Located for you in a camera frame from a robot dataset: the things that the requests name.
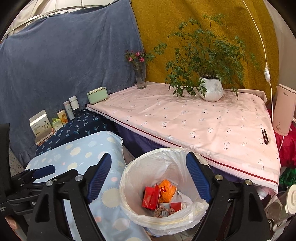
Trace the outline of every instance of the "red trim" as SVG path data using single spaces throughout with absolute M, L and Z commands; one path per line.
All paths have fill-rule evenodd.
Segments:
M 93 110 L 94 110 L 95 112 L 99 112 L 99 113 L 101 113 L 101 114 L 103 114 L 103 115 L 107 115 L 107 116 L 109 116 L 110 118 L 112 118 L 112 119 L 114 119 L 114 120 L 116 120 L 116 121 L 118 121 L 118 122 L 120 122 L 120 123 L 122 123 L 122 124 L 124 124 L 124 125 L 129 126 L 130 128 L 136 129 L 136 130 L 138 130 L 138 131 L 140 131 L 140 132 L 144 132 L 145 134 L 150 135 L 150 136 L 152 136 L 152 137 L 154 137 L 154 138 L 157 138 L 157 139 L 159 139 L 159 140 L 161 140 L 161 141 L 164 141 L 164 142 L 170 143 L 170 144 L 172 144 L 172 145 L 175 145 L 175 146 L 178 146 L 178 147 L 182 147 L 182 148 L 183 148 L 183 146 L 179 146 L 179 145 L 174 144 L 174 143 L 171 143 L 171 142 L 169 142 L 169 141 L 167 141 L 167 140 L 163 140 L 163 139 L 161 139 L 161 138 L 159 138 L 159 137 L 156 137 L 156 136 L 154 136 L 154 135 L 151 135 L 150 133 L 147 133 L 147 132 L 145 132 L 145 131 L 143 131 L 143 130 L 140 130 L 140 129 L 134 127 L 134 126 L 130 126 L 130 125 L 128 125 L 128 124 L 126 124 L 126 123 L 124 123 L 124 122 L 118 120 L 118 119 L 115 119 L 114 117 L 112 117 L 112 116 L 110 116 L 110 115 L 108 115 L 108 114 L 105 114 L 105 113 L 100 112 L 100 111 L 95 110 L 95 109 L 93 109 Z M 238 169 L 238 168 L 235 168 L 235 167 L 232 167 L 232 166 L 229 166 L 229 165 L 226 165 L 226 164 L 223 164 L 223 163 L 220 163 L 220 162 L 214 161 L 214 160 L 212 160 L 212 159 L 210 159 L 210 158 L 208 158 L 208 157 L 206 157 L 206 156 L 203 156 L 203 157 L 206 158 L 206 159 L 208 159 L 208 160 L 210 160 L 210 161 L 212 161 L 212 162 L 215 162 L 215 163 L 217 163 L 217 164 L 219 164 L 219 165 L 221 165 L 221 166 L 225 166 L 225 167 L 228 167 L 228 168 L 234 169 L 234 170 L 236 170 L 236 171 L 239 171 L 239 172 L 242 172 L 242 173 L 248 174 L 248 175 L 250 175 L 250 176 L 253 176 L 253 177 L 256 177 L 256 178 L 259 178 L 259 179 L 265 180 L 265 181 L 269 181 L 269 182 L 272 182 L 272 183 L 275 183 L 275 184 L 278 184 L 276 181 L 273 181 L 273 180 L 270 180 L 270 179 L 266 179 L 266 178 L 264 178 L 264 177 L 260 177 L 260 176 L 257 176 L 257 175 L 255 175 L 255 174 L 252 174 L 252 173 L 249 173 L 249 172 L 246 172 L 246 171 L 240 170 L 240 169 Z

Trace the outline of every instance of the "orange wrapper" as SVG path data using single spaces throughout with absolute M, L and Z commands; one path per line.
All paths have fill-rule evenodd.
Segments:
M 159 198 L 160 203 L 170 202 L 170 200 L 172 199 L 172 197 L 174 196 L 177 190 L 177 188 L 173 186 L 168 180 L 163 180 L 161 184 L 159 184 L 159 188 L 160 188 L 160 198 Z

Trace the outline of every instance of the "kettle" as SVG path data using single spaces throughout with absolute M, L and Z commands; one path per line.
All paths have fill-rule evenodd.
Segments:
M 287 136 L 291 121 L 296 123 L 296 119 L 293 118 L 296 104 L 296 91 L 281 84 L 276 88 L 278 94 L 272 127 L 276 133 Z

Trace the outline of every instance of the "ribbed white pot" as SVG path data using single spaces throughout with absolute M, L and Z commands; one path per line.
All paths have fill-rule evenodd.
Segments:
M 206 101 L 215 102 L 221 99 L 223 95 L 223 87 L 221 81 L 219 79 L 205 79 L 201 78 L 205 83 L 201 84 L 202 87 L 207 89 L 205 92 L 205 97 L 199 93 L 200 97 L 202 97 Z

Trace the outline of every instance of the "green tissue box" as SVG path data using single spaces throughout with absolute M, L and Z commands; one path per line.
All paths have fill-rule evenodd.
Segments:
M 87 98 L 89 99 L 89 103 L 91 104 L 98 103 L 108 98 L 106 87 L 100 87 L 93 91 L 89 91 L 86 95 L 87 95 Z

